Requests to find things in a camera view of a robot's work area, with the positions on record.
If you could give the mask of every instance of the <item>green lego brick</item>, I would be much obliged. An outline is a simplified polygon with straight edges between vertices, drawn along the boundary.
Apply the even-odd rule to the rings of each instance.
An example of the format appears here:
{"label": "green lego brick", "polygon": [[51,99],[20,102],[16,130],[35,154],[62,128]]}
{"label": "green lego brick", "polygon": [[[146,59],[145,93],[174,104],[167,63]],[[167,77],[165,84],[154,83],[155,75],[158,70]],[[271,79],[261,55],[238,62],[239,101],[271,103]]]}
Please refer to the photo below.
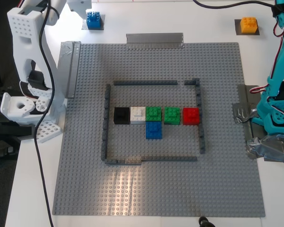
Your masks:
{"label": "green lego brick", "polygon": [[161,107],[146,107],[146,121],[153,122],[153,121],[161,121]]}
{"label": "green lego brick", "polygon": [[165,107],[164,124],[180,124],[180,108]]}

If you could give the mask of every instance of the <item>white table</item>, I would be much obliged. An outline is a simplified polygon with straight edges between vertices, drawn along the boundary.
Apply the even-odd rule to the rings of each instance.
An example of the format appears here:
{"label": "white table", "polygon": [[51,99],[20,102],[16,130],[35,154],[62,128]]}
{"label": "white table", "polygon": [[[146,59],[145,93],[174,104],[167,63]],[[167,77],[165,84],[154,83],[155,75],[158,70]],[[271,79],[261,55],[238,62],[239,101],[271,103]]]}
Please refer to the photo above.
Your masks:
{"label": "white table", "polygon": [[[211,5],[231,2],[206,2]],[[238,42],[247,85],[264,85],[271,70],[279,39],[272,29],[270,8],[245,5],[231,9],[203,9],[193,2],[98,3],[93,11],[105,14],[104,31],[82,31],[81,19],[65,6],[60,20],[46,28],[46,37],[56,63],[60,43],[126,43],[126,33],[183,32],[185,43]],[[260,36],[236,36],[234,19],[254,16]],[[62,135],[40,144],[49,202],[52,207]],[[217,227],[284,226],[284,164],[258,159],[265,218],[209,218]],[[53,216],[56,227],[198,227],[198,218]],[[18,157],[6,227],[49,225],[42,182],[32,141],[23,141]]]}

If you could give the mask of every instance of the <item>orange lego brick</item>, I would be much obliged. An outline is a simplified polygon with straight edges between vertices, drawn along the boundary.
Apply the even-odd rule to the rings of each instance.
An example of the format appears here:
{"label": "orange lego brick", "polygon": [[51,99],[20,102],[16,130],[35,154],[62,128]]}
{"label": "orange lego brick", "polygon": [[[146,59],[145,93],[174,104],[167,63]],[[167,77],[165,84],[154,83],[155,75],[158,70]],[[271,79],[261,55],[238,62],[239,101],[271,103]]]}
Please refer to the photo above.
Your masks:
{"label": "orange lego brick", "polygon": [[257,30],[257,20],[255,17],[243,17],[240,25],[242,33],[255,33]]}

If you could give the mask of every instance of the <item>tape piece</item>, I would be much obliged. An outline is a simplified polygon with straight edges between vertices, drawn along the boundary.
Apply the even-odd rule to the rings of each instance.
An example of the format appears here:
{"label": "tape piece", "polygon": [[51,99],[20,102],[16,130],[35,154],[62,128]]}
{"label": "tape piece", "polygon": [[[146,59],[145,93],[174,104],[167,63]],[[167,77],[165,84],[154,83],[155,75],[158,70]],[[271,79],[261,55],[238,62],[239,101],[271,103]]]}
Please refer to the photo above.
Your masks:
{"label": "tape piece", "polygon": [[180,49],[183,33],[126,34],[128,49]]}

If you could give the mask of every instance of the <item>teal robotic arm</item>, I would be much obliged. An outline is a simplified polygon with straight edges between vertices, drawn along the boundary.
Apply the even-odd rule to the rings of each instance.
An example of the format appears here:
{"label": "teal robotic arm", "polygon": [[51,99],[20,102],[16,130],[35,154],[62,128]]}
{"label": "teal robotic arm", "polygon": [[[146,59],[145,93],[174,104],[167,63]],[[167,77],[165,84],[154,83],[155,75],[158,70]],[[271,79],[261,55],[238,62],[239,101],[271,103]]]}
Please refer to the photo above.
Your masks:
{"label": "teal robotic arm", "polygon": [[[276,4],[284,7],[284,0]],[[268,134],[284,134],[284,13],[274,15],[277,24],[283,29],[280,47],[275,57],[268,84],[252,89],[251,93],[262,91],[261,100],[257,105],[259,117],[252,121],[264,126]]]}

